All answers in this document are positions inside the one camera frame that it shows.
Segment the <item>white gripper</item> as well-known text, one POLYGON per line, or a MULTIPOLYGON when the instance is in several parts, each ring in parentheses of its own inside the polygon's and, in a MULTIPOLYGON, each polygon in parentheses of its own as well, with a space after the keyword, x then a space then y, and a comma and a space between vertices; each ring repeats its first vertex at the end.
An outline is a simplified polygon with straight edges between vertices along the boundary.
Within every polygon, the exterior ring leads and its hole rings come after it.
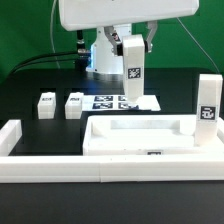
POLYGON ((113 25, 149 21, 144 43, 151 53, 158 28, 154 20, 191 16, 199 8, 199 0, 58 0, 58 4, 61 25, 67 31, 105 27, 116 56, 123 55, 123 48, 113 25))

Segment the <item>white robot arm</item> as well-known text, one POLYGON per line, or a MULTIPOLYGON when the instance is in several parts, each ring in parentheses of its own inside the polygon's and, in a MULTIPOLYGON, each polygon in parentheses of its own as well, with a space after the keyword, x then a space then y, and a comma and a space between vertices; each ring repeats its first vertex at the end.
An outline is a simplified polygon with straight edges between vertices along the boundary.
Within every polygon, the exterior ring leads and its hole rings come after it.
POLYGON ((60 22, 67 31, 97 29, 91 45, 88 72, 122 74, 123 57, 119 55, 124 36, 132 34, 131 25, 146 22, 149 30, 144 41, 146 52, 152 50, 157 21, 191 16, 199 0, 58 0, 60 22))

